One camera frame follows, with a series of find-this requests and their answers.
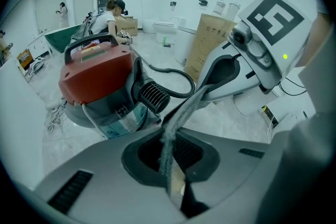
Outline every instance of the cable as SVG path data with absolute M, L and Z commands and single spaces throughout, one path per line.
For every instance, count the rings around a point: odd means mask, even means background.
M 104 131 L 99 127 L 99 125 L 94 121 L 94 119 L 90 116 L 86 105 L 82 104 L 82 108 L 84 111 L 84 114 L 86 115 L 86 117 L 88 117 L 88 119 L 90 120 L 90 122 L 96 127 L 97 131 L 107 140 L 108 138 L 105 136 Z
M 304 86 L 300 86 L 300 85 L 298 85 L 298 84 L 296 84 L 294 81 L 291 81 L 290 79 L 288 79 L 288 78 L 286 78 L 287 80 L 289 80 L 291 83 L 293 83 L 293 84 L 295 84 L 296 86 L 299 86 L 300 88 L 304 88 L 305 89 L 305 87 Z
M 266 114 L 265 114 L 264 112 L 261 112 L 261 115 L 263 116 L 266 125 L 268 125 L 269 117 L 267 117 Z
M 269 130 L 271 129 L 271 125 L 272 125 L 272 120 L 274 119 L 275 116 L 273 116 L 273 118 L 271 119 L 271 122 L 269 123 L 269 126 L 268 126 L 268 129 L 267 129 L 267 141 L 268 141 L 268 144 L 271 143 L 270 139 L 269 139 L 269 136 L 268 136 L 268 132 Z
M 27 73 L 25 74 L 25 79 L 27 80 L 28 83 L 30 83 L 33 75 L 34 75 L 34 72 L 29 67 L 28 70 L 27 70 Z
M 55 126 L 59 127 L 62 130 L 62 125 L 64 120 L 61 119 L 61 116 L 64 113 L 65 104 L 64 99 L 61 99 L 60 105 L 58 108 L 54 108 L 53 110 L 49 110 L 49 118 L 45 120 L 44 126 L 47 128 L 49 134 L 54 131 Z
M 279 88 L 280 88 L 285 94 L 290 95 L 290 96 L 298 96 L 298 95 L 304 94 L 304 93 L 307 91 L 307 90 L 305 90 L 305 91 L 303 91 L 303 92 L 301 92 L 301 93 L 298 93 L 298 94 L 290 94 L 290 93 L 286 92 L 286 91 L 283 89 L 281 83 L 279 83 Z
M 163 87 L 162 85 L 159 85 L 164 91 L 166 91 L 166 93 L 168 93 L 171 97 L 175 97 L 175 98 L 181 98 L 181 99 L 185 99 L 185 98 L 189 98 L 190 96 L 192 96 L 195 92 L 195 84 L 194 84 L 194 81 L 193 79 L 185 72 L 183 71 L 180 71 L 178 69 L 173 69 L 173 68 L 158 68 L 158 67 L 154 67 L 152 66 L 151 64 L 149 64 L 146 60 L 144 60 L 138 53 L 136 50 L 134 50 L 132 48 L 131 45 L 129 45 L 131 47 L 131 49 L 134 51 L 134 53 L 139 56 L 142 60 L 143 63 L 145 63 L 150 69 L 154 70 L 154 71 L 157 71 L 157 72 L 161 72 L 161 73 L 170 73 L 170 72 L 174 72 L 174 73 L 178 73 L 182 76 L 184 76 L 187 81 L 189 82 L 190 86 L 191 86 L 191 89 L 190 89 L 190 92 L 188 93 L 179 93 L 179 92 L 174 92 L 170 89 L 167 89 L 166 87 Z

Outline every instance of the vacuum handle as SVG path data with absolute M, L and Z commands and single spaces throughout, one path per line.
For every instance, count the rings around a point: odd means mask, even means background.
M 65 50 L 64 50 L 64 61 L 65 61 L 65 64 L 70 63 L 72 61 L 71 51 L 73 49 L 76 49 L 77 47 L 79 47 L 79 46 L 81 46 L 83 44 L 86 44 L 88 42 L 91 42 L 91 41 L 94 41 L 94 40 L 97 40 L 97 39 L 106 39 L 106 38 L 110 39 L 111 44 L 118 45 L 117 40 L 111 34 L 96 34 L 96 35 L 91 35 L 91 36 L 79 39 L 79 40 L 75 41 L 74 43 L 69 44 L 67 47 L 65 47 Z

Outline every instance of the vacuum hose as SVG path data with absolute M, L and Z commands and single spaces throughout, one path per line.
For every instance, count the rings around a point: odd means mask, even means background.
M 186 98 L 189 98 L 190 96 L 192 96 L 194 94 L 195 89 L 196 89 L 195 84 L 194 84 L 193 79 L 187 73 L 185 73 L 183 71 L 180 71 L 178 69 L 173 69 L 173 68 L 157 68 L 157 67 L 154 67 L 154 66 L 150 65 L 149 63 L 147 63 L 146 60 L 144 60 L 140 56 L 140 54 L 137 53 L 136 50 L 134 50 L 132 47 L 131 47 L 131 49 L 135 52 L 135 54 L 137 56 L 139 56 L 141 58 L 142 62 L 144 62 L 150 69 L 152 69 L 154 71 L 157 71 L 157 72 L 161 72 L 161 73 L 175 72 L 175 73 L 181 74 L 182 76 L 184 76 L 187 79 L 187 81 L 189 82 L 189 84 L 191 86 L 190 92 L 188 92 L 188 93 L 175 92 L 175 91 L 167 89 L 166 87 L 163 87 L 162 85 L 158 84 L 158 86 L 160 86 L 162 88 L 162 90 L 164 90 L 166 93 L 168 93 L 171 97 L 186 99 Z

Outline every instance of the cardboard box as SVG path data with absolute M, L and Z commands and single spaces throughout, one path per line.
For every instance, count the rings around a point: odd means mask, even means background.
M 202 14 L 184 71 L 197 82 L 209 53 L 227 40 L 235 22 Z
M 138 19 L 126 19 L 122 16 L 115 17 L 115 24 L 117 26 L 118 32 L 124 30 L 130 33 L 131 36 L 136 36 L 138 34 Z
M 19 54 L 16 59 L 20 59 L 23 54 L 28 54 L 28 57 L 23 61 L 20 62 L 21 66 L 26 70 L 26 67 L 28 68 L 28 65 L 34 61 L 32 55 L 30 54 L 30 51 L 25 49 L 21 54 Z

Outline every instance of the backpack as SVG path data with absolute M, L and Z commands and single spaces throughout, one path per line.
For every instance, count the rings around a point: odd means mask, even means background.
M 76 32 L 71 36 L 70 43 L 73 43 L 76 40 L 79 40 L 79 39 L 82 39 L 82 38 L 85 38 L 87 36 L 92 35 L 90 33 L 91 27 L 95 23 L 95 21 L 97 20 L 97 17 L 99 17 L 101 14 L 102 13 L 99 13 L 99 12 L 88 13 L 88 16 L 85 17 L 82 25 L 80 27 L 78 27 Z

